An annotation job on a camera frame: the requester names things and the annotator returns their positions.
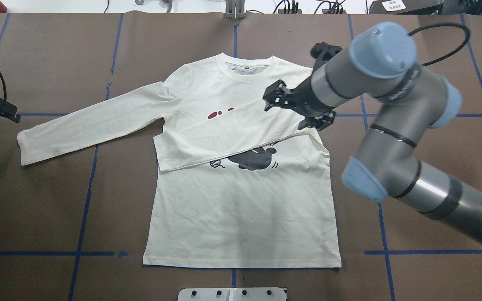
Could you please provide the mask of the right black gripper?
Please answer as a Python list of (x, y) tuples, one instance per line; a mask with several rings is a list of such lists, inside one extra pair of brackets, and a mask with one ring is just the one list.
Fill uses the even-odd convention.
[(314, 94), (310, 79), (302, 81), (296, 88), (287, 88), (286, 83), (279, 79), (269, 85), (263, 95), (264, 111), (279, 107), (296, 111), (305, 116), (298, 124), (298, 130), (315, 128), (323, 131), (331, 126), (336, 113), (330, 113), (335, 107), (323, 104)]

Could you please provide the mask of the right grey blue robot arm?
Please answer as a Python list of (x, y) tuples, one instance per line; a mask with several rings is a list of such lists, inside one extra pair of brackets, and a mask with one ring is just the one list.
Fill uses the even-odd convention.
[(304, 116), (298, 129), (321, 131), (337, 107), (371, 95), (382, 105), (341, 175), (343, 184), (374, 202), (398, 199), (482, 244), (482, 192), (413, 156), (426, 130), (458, 115), (462, 96), (417, 60), (411, 33), (398, 23), (377, 23), (346, 49), (321, 42), (310, 55), (312, 74), (295, 88), (282, 80), (268, 86), (265, 110), (292, 110)]

